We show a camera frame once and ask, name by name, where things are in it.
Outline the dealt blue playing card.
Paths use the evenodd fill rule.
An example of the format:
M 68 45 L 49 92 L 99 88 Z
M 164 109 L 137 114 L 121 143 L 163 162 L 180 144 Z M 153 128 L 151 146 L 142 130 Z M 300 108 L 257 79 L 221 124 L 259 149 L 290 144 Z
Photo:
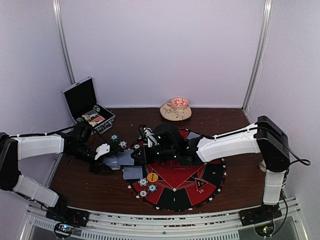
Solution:
M 192 132 L 192 131 L 186 137 L 187 140 L 192 140 L 192 139 L 196 139 L 197 140 L 197 139 L 201 139 L 201 138 L 202 138 L 202 136 L 200 134 L 198 134 L 196 132 Z

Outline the green poker chip stack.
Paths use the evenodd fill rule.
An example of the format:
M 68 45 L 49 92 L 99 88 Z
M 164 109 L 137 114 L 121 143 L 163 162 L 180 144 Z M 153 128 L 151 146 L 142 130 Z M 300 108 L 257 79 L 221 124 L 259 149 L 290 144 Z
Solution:
M 110 139 L 113 143 L 116 143 L 119 141 L 119 136 L 117 134 L 113 134 L 110 136 Z

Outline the blue white chip seat two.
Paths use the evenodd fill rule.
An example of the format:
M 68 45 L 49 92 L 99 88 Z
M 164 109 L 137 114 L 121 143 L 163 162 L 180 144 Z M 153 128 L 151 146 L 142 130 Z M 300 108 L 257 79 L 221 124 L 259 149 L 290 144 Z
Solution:
M 138 184 L 139 184 L 141 187 L 147 186 L 148 183 L 149 183 L 149 181 L 148 181 L 146 178 L 141 178 L 141 179 L 139 179 L 139 181 L 138 181 Z

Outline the blue white poker chip stack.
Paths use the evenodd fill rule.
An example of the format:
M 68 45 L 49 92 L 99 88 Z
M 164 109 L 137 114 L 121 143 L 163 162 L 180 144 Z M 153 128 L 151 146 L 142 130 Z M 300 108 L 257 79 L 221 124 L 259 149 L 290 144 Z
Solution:
M 122 141 L 119 142 L 118 145 L 119 145 L 122 149 L 125 149 L 125 148 L 127 148 L 128 143 L 127 143 L 125 140 L 122 140 Z

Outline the black hundred chip seat two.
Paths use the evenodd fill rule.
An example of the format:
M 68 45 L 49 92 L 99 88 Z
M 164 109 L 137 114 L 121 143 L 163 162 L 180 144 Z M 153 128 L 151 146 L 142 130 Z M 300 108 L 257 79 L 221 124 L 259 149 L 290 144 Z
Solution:
M 149 193 L 147 190 L 141 190 L 138 194 L 141 198 L 146 198 Z

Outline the blue playing card deck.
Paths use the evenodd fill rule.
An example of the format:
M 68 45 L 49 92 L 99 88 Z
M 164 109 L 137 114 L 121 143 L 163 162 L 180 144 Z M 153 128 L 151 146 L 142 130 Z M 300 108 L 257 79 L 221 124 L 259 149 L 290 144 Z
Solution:
M 120 170 L 121 166 L 118 164 L 117 156 L 109 156 L 103 159 L 103 163 L 110 167 L 112 170 Z

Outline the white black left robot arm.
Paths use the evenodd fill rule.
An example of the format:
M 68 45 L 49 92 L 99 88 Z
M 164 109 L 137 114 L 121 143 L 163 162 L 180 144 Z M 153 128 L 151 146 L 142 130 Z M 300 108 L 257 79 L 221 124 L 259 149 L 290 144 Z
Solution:
M 18 162 L 37 156 L 66 154 L 89 163 L 93 173 L 111 173 L 113 170 L 103 163 L 103 157 L 122 152 L 123 148 L 107 140 L 96 149 L 86 145 L 95 129 L 84 123 L 49 133 L 0 134 L 0 188 L 15 192 L 31 201 L 39 202 L 61 222 L 72 218 L 66 207 L 67 200 L 57 192 L 23 175 Z

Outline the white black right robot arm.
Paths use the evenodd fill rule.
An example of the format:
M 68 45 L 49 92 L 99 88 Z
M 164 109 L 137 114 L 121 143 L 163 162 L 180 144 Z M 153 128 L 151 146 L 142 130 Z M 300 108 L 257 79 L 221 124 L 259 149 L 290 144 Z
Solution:
M 263 205 L 256 210 L 259 220 L 268 220 L 279 202 L 283 180 L 290 166 L 287 135 L 267 116 L 256 123 L 216 135 L 199 135 L 185 139 L 172 124 L 155 129 L 144 124 L 138 128 L 144 142 L 131 153 L 134 164 L 145 165 L 176 159 L 183 166 L 209 163 L 213 160 L 242 154 L 261 154 L 265 168 Z

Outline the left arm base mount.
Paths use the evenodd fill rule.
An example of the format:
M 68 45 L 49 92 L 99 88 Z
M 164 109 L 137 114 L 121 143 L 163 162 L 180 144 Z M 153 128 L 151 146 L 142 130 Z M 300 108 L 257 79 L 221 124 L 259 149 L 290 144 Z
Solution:
M 80 210 L 68 207 L 68 200 L 65 196 L 59 195 L 57 203 L 53 206 L 41 204 L 46 210 L 46 218 L 66 223 L 75 227 L 86 227 L 90 213 L 86 210 Z

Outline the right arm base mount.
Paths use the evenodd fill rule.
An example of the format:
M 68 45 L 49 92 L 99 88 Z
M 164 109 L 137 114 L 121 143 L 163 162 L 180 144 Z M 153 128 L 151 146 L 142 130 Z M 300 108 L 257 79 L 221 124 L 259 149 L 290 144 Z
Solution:
M 279 218 L 282 216 L 282 211 L 279 203 L 276 205 L 262 204 L 258 207 L 241 210 L 238 214 L 242 226 L 249 226 Z

